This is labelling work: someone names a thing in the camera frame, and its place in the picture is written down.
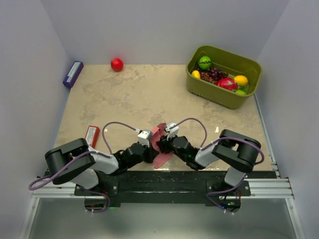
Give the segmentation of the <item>pink paper box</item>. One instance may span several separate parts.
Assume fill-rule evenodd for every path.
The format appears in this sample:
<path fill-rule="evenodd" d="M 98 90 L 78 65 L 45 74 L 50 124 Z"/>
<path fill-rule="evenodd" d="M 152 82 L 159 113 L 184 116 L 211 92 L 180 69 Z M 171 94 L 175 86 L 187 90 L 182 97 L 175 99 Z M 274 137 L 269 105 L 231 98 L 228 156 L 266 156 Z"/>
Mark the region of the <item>pink paper box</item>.
<path fill-rule="evenodd" d="M 168 154 L 162 153 L 157 145 L 157 142 L 160 140 L 160 137 L 164 136 L 166 134 L 165 126 L 166 126 L 166 123 L 163 122 L 163 123 L 160 123 L 159 125 L 157 125 L 152 130 L 153 135 L 151 137 L 151 143 L 152 143 L 153 148 L 159 152 L 159 155 L 157 155 L 155 157 L 155 159 L 153 160 L 153 163 L 152 163 L 152 165 L 154 166 L 154 169 L 161 168 L 173 156 L 172 153 L 168 153 Z"/>

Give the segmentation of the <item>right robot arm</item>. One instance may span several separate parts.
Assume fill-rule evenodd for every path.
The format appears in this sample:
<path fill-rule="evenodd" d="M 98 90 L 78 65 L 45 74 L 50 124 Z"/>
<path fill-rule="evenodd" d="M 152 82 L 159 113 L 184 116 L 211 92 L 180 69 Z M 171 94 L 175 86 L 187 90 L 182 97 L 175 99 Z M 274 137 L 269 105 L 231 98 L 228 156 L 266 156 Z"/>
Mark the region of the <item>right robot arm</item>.
<path fill-rule="evenodd" d="M 193 170 L 204 169 L 218 160 L 227 163 L 222 190 L 229 196 L 239 191 L 245 175 L 265 159 L 259 141 L 227 129 L 204 148 L 192 146 L 185 136 L 162 136 L 157 145 L 162 153 L 173 153 Z"/>

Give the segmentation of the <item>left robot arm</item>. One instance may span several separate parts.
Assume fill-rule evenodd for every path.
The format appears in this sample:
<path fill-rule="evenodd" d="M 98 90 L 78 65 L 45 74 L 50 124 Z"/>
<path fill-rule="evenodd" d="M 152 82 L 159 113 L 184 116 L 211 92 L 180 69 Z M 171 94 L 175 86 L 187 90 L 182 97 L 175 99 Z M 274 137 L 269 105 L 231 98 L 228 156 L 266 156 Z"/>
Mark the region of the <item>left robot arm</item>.
<path fill-rule="evenodd" d="M 104 154 L 89 146 L 84 138 L 79 138 L 56 147 L 45 154 L 45 160 L 53 184 L 72 182 L 84 187 L 91 195 L 103 191 L 98 171 L 117 176 L 141 163 L 153 163 L 159 152 L 150 145 L 139 142 L 125 150 Z"/>

